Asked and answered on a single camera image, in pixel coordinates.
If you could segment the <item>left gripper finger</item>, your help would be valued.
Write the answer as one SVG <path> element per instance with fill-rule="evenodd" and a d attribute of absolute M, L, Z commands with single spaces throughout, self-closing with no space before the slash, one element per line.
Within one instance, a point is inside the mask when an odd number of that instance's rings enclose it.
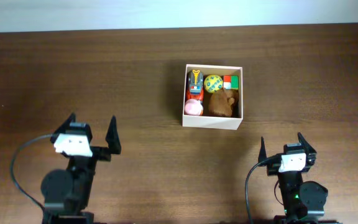
<path fill-rule="evenodd" d="M 119 140 L 119 135 L 117 131 L 117 121 L 115 116 L 111 118 L 105 140 L 108 144 L 108 149 L 110 154 L 121 153 L 121 143 Z"/>
<path fill-rule="evenodd" d="M 54 134 L 65 133 L 70 128 L 70 123 L 76 121 L 76 114 L 72 113 L 54 132 Z"/>

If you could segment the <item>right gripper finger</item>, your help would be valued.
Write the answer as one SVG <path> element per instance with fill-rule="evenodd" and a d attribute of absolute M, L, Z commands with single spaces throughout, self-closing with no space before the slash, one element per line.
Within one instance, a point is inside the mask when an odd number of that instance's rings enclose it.
<path fill-rule="evenodd" d="M 258 163 L 260 167 L 265 166 L 267 160 L 267 153 L 266 153 L 266 149 L 265 149 L 265 141 L 264 141 L 264 137 L 262 136 L 260 138 L 260 150 L 259 150 L 259 155 L 258 155 Z"/>
<path fill-rule="evenodd" d="M 300 132 L 298 132 L 297 135 L 298 135 L 298 140 L 299 140 L 300 144 L 303 146 L 303 149 L 304 149 L 306 155 L 307 156 L 312 155 L 312 154 L 316 155 L 317 154 L 316 150 L 306 141 L 306 139 L 303 137 L 303 135 Z"/>

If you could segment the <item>pink cardboard box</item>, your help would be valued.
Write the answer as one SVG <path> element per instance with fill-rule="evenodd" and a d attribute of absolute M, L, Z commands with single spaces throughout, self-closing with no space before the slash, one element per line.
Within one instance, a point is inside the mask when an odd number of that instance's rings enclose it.
<path fill-rule="evenodd" d="M 238 77 L 239 80 L 239 102 L 234 107 L 233 117 L 218 117 L 210 116 L 208 111 L 208 101 L 211 94 L 204 94 L 203 101 L 203 115 L 202 116 L 192 116 L 185 114 L 185 101 L 186 101 L 186 86 L 188 81 L 188 73 L 191 70 L 201 70 L 204 76 L 215 74 L 219 76 L 225 75 L 234 75 Z M 242 120 L 244 119 L 244 104 L 243 104 L 243 72 L 242 67 L 232 67 L 232 66 L 220 66 L 220 65 L 198 65 L 198 64 L 186 64 L 184 72 L 184 81 L 185 86 L 183 88 L 183 106 L 181 112 L 182 126 L 191 127 L 191 128 L 211 128 L 211 129 L 230 129 L 237 130 Z"/>

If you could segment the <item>brown plush toy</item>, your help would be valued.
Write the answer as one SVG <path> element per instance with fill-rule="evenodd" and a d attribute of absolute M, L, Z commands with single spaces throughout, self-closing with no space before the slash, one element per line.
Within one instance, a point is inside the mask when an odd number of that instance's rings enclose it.
<path fill-rule="evenodd" d="M 209 113 L 214 116 L 231 117 L 238 101 L 239 92 L 237 90 L 218 90 L 212 94 L 209 100 Z"/>

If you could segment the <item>colourful puzzle cube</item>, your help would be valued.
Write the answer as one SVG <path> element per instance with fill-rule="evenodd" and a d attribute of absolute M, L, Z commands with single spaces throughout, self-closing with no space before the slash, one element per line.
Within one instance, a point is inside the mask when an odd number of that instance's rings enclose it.
<path fill-rule="evenodd" d="M 239 77 L 235 75 L 223 76 L 223 88 L 227 90 L 239 89 Z"/>

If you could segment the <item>white pink toy duck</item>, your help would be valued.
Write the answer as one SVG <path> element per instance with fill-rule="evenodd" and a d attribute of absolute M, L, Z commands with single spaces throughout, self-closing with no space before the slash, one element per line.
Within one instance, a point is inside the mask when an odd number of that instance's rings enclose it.
<path fill-rule="evenodd" d="M 200 100 L 186 100 L 184 106 L 184 114 L 190 116 L 201 116 L 203 114 L 203 105 Z"/>

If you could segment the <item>yellow lettered ball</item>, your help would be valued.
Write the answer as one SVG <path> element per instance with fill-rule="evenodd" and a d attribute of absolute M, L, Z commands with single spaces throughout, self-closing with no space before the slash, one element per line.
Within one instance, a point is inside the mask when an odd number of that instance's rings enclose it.
<path fill-rule="evenodd" d="M 208 93 L 215 93 L 223 88 L 223 79 L 219 75 L 208 75 L 204 79 L 204 89 Z"/>

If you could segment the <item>red toy fire truck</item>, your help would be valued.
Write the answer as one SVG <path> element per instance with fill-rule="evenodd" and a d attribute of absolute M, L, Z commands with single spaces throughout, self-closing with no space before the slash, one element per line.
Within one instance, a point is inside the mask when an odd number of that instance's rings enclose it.
<path fill-rule="evenodd" d="M 188 72 L 186 99 L 203 101 L 203 73 L 200 70 L 190 70 Z"/>

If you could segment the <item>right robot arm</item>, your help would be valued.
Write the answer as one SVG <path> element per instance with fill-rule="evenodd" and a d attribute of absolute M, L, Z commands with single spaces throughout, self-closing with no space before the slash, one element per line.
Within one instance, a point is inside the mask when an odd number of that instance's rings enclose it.
<path fill-rule="evenodd" d="M 271 157 L 267 157 L 264 139 L 261 139 L 258 162 L 266 167 L 268 176 L 278 177 L 285 212 L 276 215 L 274 223 L 318 223 L 324 216 L 328 189 L 302 178 L 315 164 L 316 155 L 316 150 L 301 133 L 297 143 L 284 145 L 282 153 Z"/>

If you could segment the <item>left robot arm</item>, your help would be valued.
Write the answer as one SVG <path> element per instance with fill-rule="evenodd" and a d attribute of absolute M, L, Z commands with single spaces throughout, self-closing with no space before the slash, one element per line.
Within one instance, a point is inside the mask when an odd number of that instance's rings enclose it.
<path fill-rule="evenodd" d="M 107 146 L 92 146 L 91 127 L 76 121 L 71 114 L 50 137 L 55 152 L 68 159 L 66 169 L 50 171 L 40 190 L 44 196 L 43 223 L 94 223 L 94 214 L 86 212 L 96 165 L 109 162 L 113 154 L 120 155 L 121 143 L 116 118 L 111 118 L 105 140 Z"/>

